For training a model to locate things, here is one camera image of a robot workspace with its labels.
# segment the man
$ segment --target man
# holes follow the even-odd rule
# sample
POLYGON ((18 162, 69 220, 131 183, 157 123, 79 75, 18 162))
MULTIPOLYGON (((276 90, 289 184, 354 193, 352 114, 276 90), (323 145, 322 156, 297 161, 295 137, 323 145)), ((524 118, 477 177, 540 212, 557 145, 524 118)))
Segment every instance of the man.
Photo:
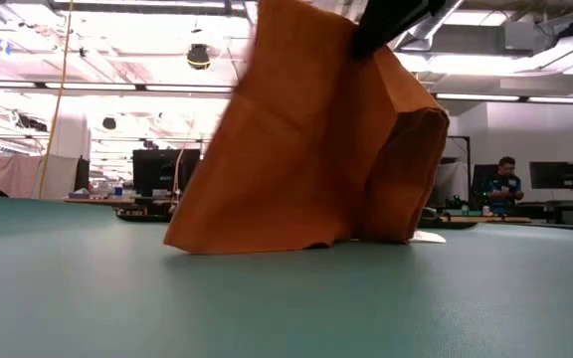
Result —
POLYGON ((511 157, 502 157, 498 161, 498 171, 483 181, 490 208, 495 214, 510 214, 515 201, 523 199, 521 180, 514 175, 516 161, 511 157))

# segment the green table surface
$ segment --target green table surface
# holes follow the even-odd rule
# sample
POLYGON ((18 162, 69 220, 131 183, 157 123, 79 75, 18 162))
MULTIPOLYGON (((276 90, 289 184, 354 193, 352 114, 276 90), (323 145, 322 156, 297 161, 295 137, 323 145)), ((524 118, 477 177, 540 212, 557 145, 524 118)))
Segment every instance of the green table surface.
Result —
POLYGON ((164 232, 0 198, 0 358, 573 358, 572 231, 213 257, 164 232))

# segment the orange fabric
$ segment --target orange fabric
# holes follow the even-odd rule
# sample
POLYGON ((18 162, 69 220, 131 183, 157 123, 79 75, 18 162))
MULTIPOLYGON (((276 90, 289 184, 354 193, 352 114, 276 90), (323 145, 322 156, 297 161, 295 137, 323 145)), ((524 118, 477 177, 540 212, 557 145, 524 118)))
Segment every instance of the orange fabric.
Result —
POLYGON ((254 51, 165 244, 191 254, 406 243, 448 118, 388 48, 350 60, 355 25, 262 0, 254 51))

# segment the dark shirt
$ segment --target dark shirt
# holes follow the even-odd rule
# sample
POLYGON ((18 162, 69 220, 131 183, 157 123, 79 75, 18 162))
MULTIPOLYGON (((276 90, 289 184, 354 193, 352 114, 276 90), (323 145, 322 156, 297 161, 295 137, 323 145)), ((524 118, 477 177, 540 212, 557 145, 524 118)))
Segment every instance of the dark shirt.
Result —
POLYGON ((521 180, 516 175, 499 175, 494 173, 483 181, 483 191, 487 194, 496 192, 509 192, 508 197, 490 198, 489 204, 493 213, 509 214, 514 206, 514 194, 521 191, 521 180))

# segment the computer monitor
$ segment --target computer monitor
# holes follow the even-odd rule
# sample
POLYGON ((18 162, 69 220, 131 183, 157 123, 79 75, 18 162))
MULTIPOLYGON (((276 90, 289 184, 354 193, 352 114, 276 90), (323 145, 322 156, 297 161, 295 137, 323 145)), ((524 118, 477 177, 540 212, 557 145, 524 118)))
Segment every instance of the computer monitor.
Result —
POLYGON ((133 185, 141 196, 152 196, 152 190, 173 190, 174 170, 178 185, 184 190, 200 161, 200 149, 185 149, 181 163, 176 168, 180 149, 134 150, 132 152, 133 185))
POLYGON ((573 162, 529 162, 532 189, 573 189, 573 162))

